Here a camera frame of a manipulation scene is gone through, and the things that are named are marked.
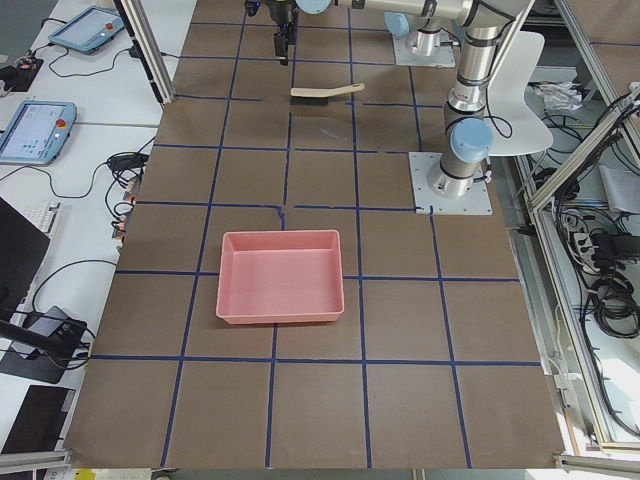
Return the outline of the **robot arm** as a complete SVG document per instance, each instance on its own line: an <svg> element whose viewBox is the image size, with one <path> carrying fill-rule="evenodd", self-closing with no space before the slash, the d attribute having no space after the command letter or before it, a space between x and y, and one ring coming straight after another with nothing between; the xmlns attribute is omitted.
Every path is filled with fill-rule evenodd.
<svg viewBox="0 0 640 480"><path fill-rule="evenodd" d="M440 32L444 27L440 18L385 12L384 21L392 36L402 40L411 54L431 57L440 51Z"/></svg>
<svg viewBox="0 0 640 480"><path fill-rule="evenodd" d="M451 20L464 28L456 83L443 107L448 145L439 163L429 170L428 184L431 191L443 198L459 198L468 192L494 140L483 115L501 38L528 10L528 1L266 1L264 4L277 26L274 51L283 65L288 63L288 49L296 41L300 12L319 15L331 6L340 6L407 14L419 20Z"/></svg>

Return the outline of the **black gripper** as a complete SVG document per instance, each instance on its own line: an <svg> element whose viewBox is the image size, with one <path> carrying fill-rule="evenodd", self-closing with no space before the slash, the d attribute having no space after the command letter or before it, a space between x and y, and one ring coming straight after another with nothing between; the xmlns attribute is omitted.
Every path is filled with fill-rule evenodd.
<svg viewBox="0 0 640 480"><path fill-rule="evenodd" d="M274 53L281 65L289 64L289 48L297 44L298 5L293 0L244 1L245 13L255 16L265 5L276 26L273 35Z"/></svg>

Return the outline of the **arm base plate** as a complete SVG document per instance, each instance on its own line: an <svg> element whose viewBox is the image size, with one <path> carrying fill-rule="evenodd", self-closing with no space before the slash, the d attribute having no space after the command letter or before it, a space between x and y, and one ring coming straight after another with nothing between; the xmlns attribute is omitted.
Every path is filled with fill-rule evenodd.
<svg viewBox="0 0 640 480"><path fill-rule="evenodd" d="M493 213L480 167L467 179L447 176L437 152L408 154L414 210L418 214L488 216Z"/></svg>
<svg viewBox="0 0 640 480"><path fill-rule="evenodd" d="M453 68L454 50L458 40L443 29L438 32L410 32L403 37L392 36L395 63L399 66Z"/></svg>

